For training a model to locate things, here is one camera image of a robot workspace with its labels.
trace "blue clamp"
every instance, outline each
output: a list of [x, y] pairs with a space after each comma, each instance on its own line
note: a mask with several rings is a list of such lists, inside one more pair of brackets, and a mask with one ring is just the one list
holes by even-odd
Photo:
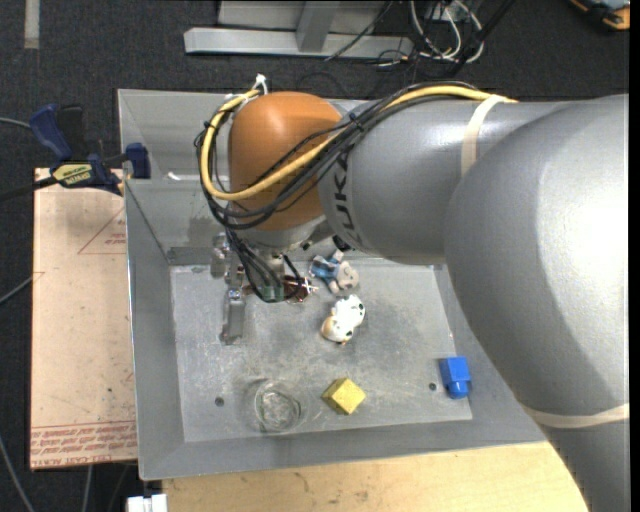
[[55, 153], [57, 161], [50, 173], [63, 187], [93, 187], [120, 195], [121, 180], [110, 167], [126, 160], [131, 161], [135, 178], [151, 177], [148, 152], [142, 144], [129, 144], [125, 153], [106, 160], [87, 150], [82, 132], [82, 107], [60, 109], [53, 103], [45, 105], [31, 116], [29, 125], [38, 141]]
[[71, 159], [73, 151], [58, 126], [58, 110], [58, 105], [54, 103], [45, 105], [31, 116], [29, 126], [38, 142], [52, 150], [58, 157], [58, 162], [64, 162]]
[[129, 144], [125, 149], [127, 160], [133, 166], [133, 177], [138, 179], [151, 178], [151, 164], [149, 163], [149, 153], [139, 142]]
[[464, 356], [447, 357], [439, 361], [442, 383], [453, 399], [465, 398], [469, 395], [471, 374]]

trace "yellow cube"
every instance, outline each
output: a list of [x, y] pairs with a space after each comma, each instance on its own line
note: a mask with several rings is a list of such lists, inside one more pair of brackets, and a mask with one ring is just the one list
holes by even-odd
[[346, 377], [335, 380], [322, 394], [329, 407], [342, 414], [351, 414], [366, 396], [355, 382]]

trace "blue plastic object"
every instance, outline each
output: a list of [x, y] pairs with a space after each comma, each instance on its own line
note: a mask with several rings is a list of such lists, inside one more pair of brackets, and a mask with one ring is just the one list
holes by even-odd
[[129, 144], [125, 150], [127, 159], [133, 165], [133, 177], [138, 179], [151, 178], [151, 165], [149, 164], [147, 148], [139, 142]]
[[56, 122], [57, 111], [58, 105], [55, 103], [45, 105], [31, 116], [29, 126], [40, 144], [51, 149], [58, 157], [58, 162], [63, 162], [71, 158], [73, 151]]
[[322, 256], [316, 256], [311, 262], [310, 272], [322, 279], [327, 285], [338, 276], [340, 262], [334, 257], [325, 260]]
[[471, 374], [464, 356], [447, 357], [439, 362], [442, 383], [453, 399], [465, 398], [469, 395]]

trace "metal stand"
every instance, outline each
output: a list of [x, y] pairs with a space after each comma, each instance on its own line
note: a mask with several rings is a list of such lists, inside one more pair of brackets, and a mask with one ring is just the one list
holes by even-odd
[[[244, 15], [242, 16], [243, 27], [251, 28], [225, 26], [192, 28], [184, 34], [185, 51], [186, 53], [329, 57], [351, 43], [357, 34], [366, 28], [372, 21], [367, 18], [368, 14], [377, 15], [377, 5], [373, 5], [372, 8], [371, 5], [364, 4], [381, 4], [382, 2], [359, 2], [364, 6], [360, 7], [355, 14], [354, 8], [350, 9], [352, 19], [358, 19], [360, 22], [359, 30], [354, 31], [353, 28], [348, 28], [348, 33], [337, 33], [347, 28], [345, 21], [340, 19], [344, 10], [341, 4], [344, 3], [260, 2], [262, 5], [273, 4], [269, 6], [271, 10], [277, 9], [279, 17], [289, 20], [284, 22], [285, 25], [290, 25], [290, 21], [297, 18], [294, 30], [282, 30], [282, 25], [273, 26], [273, 21], [261, 22], [259, 18], [264, 13], [264, 8], [237, 6], [236, 11], [242, 8]], [[233, 23], [240, 16], [237, 13], [231, 13], [226, 17]], [[412, 48], [413, 44], [407, 38], [365, 35], [341, 57], [375, 59], [388, 50], [409, 53]]]

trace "black cable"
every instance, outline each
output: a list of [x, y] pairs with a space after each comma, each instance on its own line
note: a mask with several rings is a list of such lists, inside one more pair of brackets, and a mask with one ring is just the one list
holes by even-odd
[[343, 46], [342, 48], [340, 48], [336, 53], [334, 53], [333, 55], [331, 55], [330, 57], [327, 57], [325, 59], [325, 62], [328, 62], [330, 60], [333, 60], [337, 57], [340, 57], [340, 55], [342, 55], [343, 53], [349, 51], [351, 48], [353, 48], [353, 46], [360, 41], [360, 39], [362, 39], [367, 32], [369, 32], [369, 30], [371, 30], [373, 27], [375, 27], [378, 23], [380, 23], [382, 21], [382, 18], [384, 18], [384, 16], [387, 14], [387, 12], [389, 12], [389, 9], [391, 9], [391, 6], [393, 5], [393, 2], [387, 2], [384, 7], [382, 8], [382, 10], [380, 11], [380, 13], [378, 14], [378, 16], [376, 16], [376, 18], [369, 23], [369, 25], [367, 25], [364, 30], [362, 32], [360, 32], [349, 44]]
[[502, 17], [513, 6], [515, 1], [516, 0], [504, 0], [504, 2], [502, 2], [502, 4], [500, 4], [500, 6], [495, 10], [491, 18], [489, 18], [489, 21], [484, 24], [481, 30], [478, 32], [472, 31], [471, 34], [469, 34], [467, 40], [462, 45], [462, 49], [460, 50], [461, 57], [456, 60], [453, 66], [451, 66], [447, 72], [447, 76], [455, 76], [460, 69], [462, 69], [462, 66], [464, 66], [467, 60], [475, 53], [474, 45], [472, 43], [475, 43], [476, 45], [482, 44], [487, 37], [489, 37], [489, 34], [493, 29], [496, 28], [496, 25]]
[[[439, 82], [439, 84], [440, 85], [445, 85], [445, 84], [446, 85], [463, 85], [463, 86], [467, 86], [468, 87], [468, 84], [464, 84], [464, 83], [461, 83], [461, 82], [458, 82], [458, 81], [443, 81], [443, 82]], [[405, 87], [405, 88], [395, 92], [394, 94], [392, 94], [392, 95], [390, 95], [390, 96], [388, 96], [386, 98], [383, 98], [382, 100], [378, 100], [377, 102], [373, 103], [366, 110], [364, 110], [363, 112], [358, 114], [355, 117], [355, 120], [352, 117], [351, 118], [352, 122], [346, 123], [347, 127], [343, 130], [343, 132], [340, 133], [340, 135], [334, 141], [332, 141], [332, 143], [330, 145], [328, 145], [326, 148], [324, 148], [323, 151], [321, 151], [318, 155], [316, 155], [314, 160], [311, 161], [309, 164], [307, 164], [307, 166], [304, 169], [299, 171], [298, 174], [295, 176], [295, 178], [293, 180], [291, 180], [281, 190], [280, 194], [278, 195], [278, 197], [274, 201], [272, 201], [268, 205], [262, 206], [261, 208], [257, 208], [255, 210], [250, 210], [250, 211], [245, 211], [245, 212], [234, 212], [234, 211], [231, 211], [226, 206], [222, 206], [219, 203], [217, 203], [215, 201], [215, 199], [206, 190], [206, 188], [204, 187], [204, 184], [201, 182], [203, 192], [205, 194], [205, 197], [207, 198], [207, 201], [209, 203], [209, 206], [211, 208], [211, 211], [212, 211], [214, 217], [223, 226], [228, 227], [228, 228], [233, 229], [233, 230], [250, 229], [252, 227], [258, 226], [259, 224], [265, 222], [274, 213], [276, 213], [277, 207], [279, 205], [281, 205], [284, 201], [288, 200], [293, 194], [297, 193], [298, 190], [300, 190], [300, 188], [302, 188], [302, 186], [304, 186], [304, 184], [311, 178], [311, 176], [313, 174], [319, 173], [320, 171], [322, 171], [323, 166], [331, 164], [333, 159], [334, 159], [334, 157], [338, 153], [343, 151], [344, 148], [348, 145], [349, 141], [353, 139], [354, 134], [357, 134], [357, 133], [361, 132], [363, 125], [371, 122], [372, 119], [374, 119], [376, 116], [378, 116], [379, 113], [386, 106], [388, 106], [391, 102], [393, 102], [396, 98], [402, 96], [406, 92], [410, 92], [412, 90], [424, 88], [424, 87], [426, 87], [428, 85], [433, 85], [433, 84], [421, 83], [421, 84], [414, 84], [414, 85], [410, 85], [408, 87]], [[426, 100], [426, 98], [442, 99], [442, 96], [434, 96], [434, 97], [428, 96], [428, 97], [425, 97], [424, 99]], [[417, 100], [412, 100], [411, 102], [403, 102], [403, 104], [401, 104], [399, 106], [396, 106], [396, 107], [406, 108], [406, 107], [408, 107], [408, 106], [410, 106], [412, 104], [415, 104], [416, 101], [420, 102], [420, 101], [422, 101], [422, 99], [418, 98]], [[397, 111], [396, 107], [394, 107], [389, 112], [387, 112], [387, 115], [390, 115], [391, 113]], [[231, 218], [235, 218], [235, 219], [237, 219], [237, 218], [254, 217], [254, 219], [252, 221], [245, 222], [245, 223], [239, 223], [239, 222], [230, 223], [230, 222], [228, 222], [227, 217], [231, 217]]]
[[29, 183], [29, 185], [25, 185], [23, 187], [17, 187], [12, 190], [7, 190], [6, 192], [0, 194], [0, 203], [8, 201], [9, 199], [13, 199], [14, 197], [20, 197], [25, 194], [30, 194], [31, 192], [35, 192], [36, 190], [40, 190], [41, 188], [50, 187], [51, 185], [55, 185], [56, 183], [58, 183], [58, 181], [53, 176], [50, 176], [33, 183]]
[[[414, 105], [416, 103], [421, 103], [423, 101], [428, 101], [430, 99], [442, 99], [442, 96], [427, 96], [424, 98], [417, 98], [415, 100], [411, 100], [408, 102], [403, 102], [400, 105], [396, 105], [395, 107], [391, 108], [391, 109], [386, 109], [384, 111], [384, 116], [379, 117], [380, 114], [379, 112], [376, 111], [376, 116], [378, 118], [378, 120], [382, 120], [385, 119], [386, 117], [388, 117], [389, 115], [392, 115], [393, 113], [397, 112], [398, 110], [407, 108], [411, 105]], [[390, 99], [388, 101], [385, 101], [385, 104], [390, 103], [391, 101], [393, 101], [393, 99]], [[272, 201], [269, 205], [265, 205], [262, 208], [256, 209], [256, 210], [252, 210], [250, 212], [244, 212], [244, 213], [240, 213], [237, 215], [231, 215], [231, 216], [235, 216], [235, 217], [248, 217], [248, 216], [256, 216], [259, 214], [263, 214], [264, 217], [262, 218], [258, 218], [250, 223], [245, 223], [245, 224], [233, 224], [230, 227], [232, 227], [233, 229], [249, 229], [250, 227], [255, 227], [258, 224], [260, 224], [261, 222], [263, 222], [264, 220], [266, 220], [268, 217], [270, 217], [271, 215], [273, 215], [273, 213], [275, 213], [275, 208], [282, 204], [284, 201], [286, 201], [289, 197], [291, 197], [293, 194], [295, 194], [301, 187], [302, 185], [304, 185], [304, 183], [306, 181], [308, 181], [309, 177], [318, 172], [319, 170], [322, 169], [322, 167], [324, 165], [328, 165], [330, 163], [332, 163], [333, 158], [336, 156], [336, 154], [338, 154], [340, 151], [342, 151], [346, 145], [348, 144], [348, 142], [353, 138], [354, 135], [358, 134], [358, 133], [362, 133], [362, 129], [365, 125], [368, 125], [372, 119], [375, 119], [376, 116], [368, 116], [366, 117], [366, 119], [364, 119], [362, 122], [359, 121], [359, 128], [357, 127], [351, 127], [350, 130], [348, 130], [347, 136], [345, 136], [344, 134], [341, 134], [341, 140], [336, 142], [336, 144], [331, 148], [330, 153], [325, 154], [325, 155], [319, 155], [316, 158], [320, 158], [319, 162], [312, 162], [310, 163], [305, 169], [303, 169], [282, 191], [281, 193], [278, 195], [278, 197]]]
[[0, 123], [10, 124], [11, 126], [19, 126], [20, 128], [24, 128], [25, 130], [29, 130], [33, 132], [31, 129], [31, 125], [29, 123], [25, 123], [24, 121], [18, 121], [17, 119], [11, 119], [9, 117], [0, 117]]

